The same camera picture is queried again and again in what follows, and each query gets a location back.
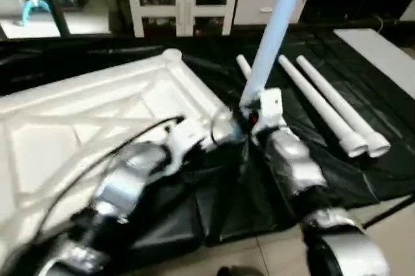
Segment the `black cloth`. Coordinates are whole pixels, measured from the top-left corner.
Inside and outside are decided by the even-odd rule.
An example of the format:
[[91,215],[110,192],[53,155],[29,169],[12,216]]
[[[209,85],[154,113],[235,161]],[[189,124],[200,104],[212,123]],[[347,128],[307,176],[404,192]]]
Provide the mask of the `black cloth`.
[[[2,43],[0,92],[7,95],[177,48],[183,61],[230,107],[244,77],[238,54],[252,63],[260,37],[74,38]],[[391,142],[379,159],[348,158],[278,63],[268,87],[280,87],[285,120],[321,166],[342,205],[360,207],[415,192],[414,100],[332,32],[290,32],[281,47],[292,63],[304,55],[346,100]],[[130,270],[230,240],[282,231],[295,224],[275,176],[250,148],[241,171],[241,148],[220,149],[189,163],[181,176],[148,189],[131,221],[130,248],[115,269]]]

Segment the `pvc pipe end cap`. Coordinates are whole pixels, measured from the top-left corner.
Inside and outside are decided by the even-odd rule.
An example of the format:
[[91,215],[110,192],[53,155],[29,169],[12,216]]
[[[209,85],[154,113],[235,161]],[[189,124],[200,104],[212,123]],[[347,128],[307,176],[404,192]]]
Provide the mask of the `pvc pipe end cap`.
[[356,132],[351,132],[340,141],[340,146],[351,158],[359,156],[368,150],[366,140]]
[[182,52],[175,48],[166,49],[163,51],[163,57],[171,61],[180,60],[182,59]]
[[390,149],[389,141],[379,132],[372,132],[364,138],[368,143],[368,154],[370,157],[382,156]]
[[307,59],[305,59],[305,57],[301,54],[297,57],[297,62],[303,62],[303,61],[307,61]]

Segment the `floor tile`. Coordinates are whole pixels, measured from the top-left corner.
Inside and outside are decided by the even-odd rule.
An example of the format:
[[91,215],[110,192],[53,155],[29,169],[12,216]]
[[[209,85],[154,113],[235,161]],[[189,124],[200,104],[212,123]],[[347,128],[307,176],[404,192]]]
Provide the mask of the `floor tile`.
[[170,260],[157,266],[145,268],[131,276],[215,276],[223,266],[251,266],[267,274],[257,246],[251,238],[213,248],[202,248],[181,258]]
[[415,204],[368,228],[382,249],[391,276],[415,275]]
[[288,231],[258,237],[265,264],[270,275],[285,276],[301,269],[305,258],[305,244],[298,226]]
[[290,262],[284,270],[274,271],[268,267],[270,276],[310,276],[305,258],[305,252],[296,260]]
[[393,206],[399,204],[403,200],[406,200],[408,196],[396,198],[394,200],[382,201],[377,205],[371,205],[362,208],[356,208],[349,210],[350,214],[354,216],[354,218],[359,221],[360,224],[364,224],[367,221],[371,220],[373,217],[389,210]]

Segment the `black cable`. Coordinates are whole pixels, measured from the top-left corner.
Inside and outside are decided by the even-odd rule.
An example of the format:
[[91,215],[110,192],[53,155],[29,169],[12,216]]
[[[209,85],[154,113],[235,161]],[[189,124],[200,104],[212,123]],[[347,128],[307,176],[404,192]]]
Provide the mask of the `black cable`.
[[219,143],[215,140],[215,137],[213,136],[213,126],[214,126],[214,123],[212,119],[212,121],[210,122],[210,139],[212,140],[214,145],[219,146]]
[[378,214],[377,216],[374,216],[371,220],[364,223],[362,226],[364,229],[368,229],[372,225],[375,225],[376,223],[379,223],[380,221],[392,216],[393,214],[396,214],[398,211],[408,207],[409,205],[412,205],[415,202],[415,195],[410,196],[404,201],[401,201],[399,204],[393,206],[392,208],[389,208],[385,212]]
[[43,216],[39,227],[36,231],[36,234],[34,235],[32,241],[30,242],[30,246],[37,243],[37,241],[40,238],[40,235],[42,234],[42,229],[47,221],[47,219],[49,218],[49,216],[51,215],[53,209],[56,207],[56,205],[59,203],[59,201],[73,188],[73,186],[75,184],[77,184],[79,182],[79,180],[81,180],[88,172],[90,172],[91,170],[93,170],[95,167],[97,167],[99,164],[101,164],[102,162],[104,162],[105,160],[107,160],[107,158],[114,156],[115,154],[117,154],[121,149],[123,149],[124,147],[126,147],[127,145],[131,144],[132,142],[134,142],[136,139],[138,139],[139,137],[141,137],[142,135],[144,135],[145,133],[149,132],[150,130],[160,126],[161,124],[164,124],[166,122],[170,122],[170,121],[177,121],[180,122],[184,119],[184,117],[182,116],[175,116],[175,117],[170,117],[168,119],[163,119],[162,121],[157,122],[156,124],[153,124],[149,127],[147,127],[146,129],[144,129],[143,131],[133,135],[131,138],[129,138],[128,140],[126,140],[125,142],[121,143],[119,146],[117,146],[116,148],[110,150],[109,152],[105,153],[104,155],[102,155],[100,158],[98,158],[98,160],[96,160],[94,163],[90,164],[90,166],[86,167],[74,180],[72,180],[72,182],[70,184],[68,184],[66,186],[66,188],[59,193],[59,195],[57,195],[57,197],[53,200],[52,204],[49,206],[48,210],[46,211],[45,215]]

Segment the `light blue pole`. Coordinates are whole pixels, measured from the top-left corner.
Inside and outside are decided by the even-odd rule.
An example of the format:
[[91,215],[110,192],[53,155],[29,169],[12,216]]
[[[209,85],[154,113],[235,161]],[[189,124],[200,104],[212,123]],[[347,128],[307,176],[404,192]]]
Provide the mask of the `light blue pole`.
[[239,106],[245,106],[265,87],[272,65],[287,31],[297,0],[277,0],[271,19],[265,28],[252,65],[251,75],[245,85]]

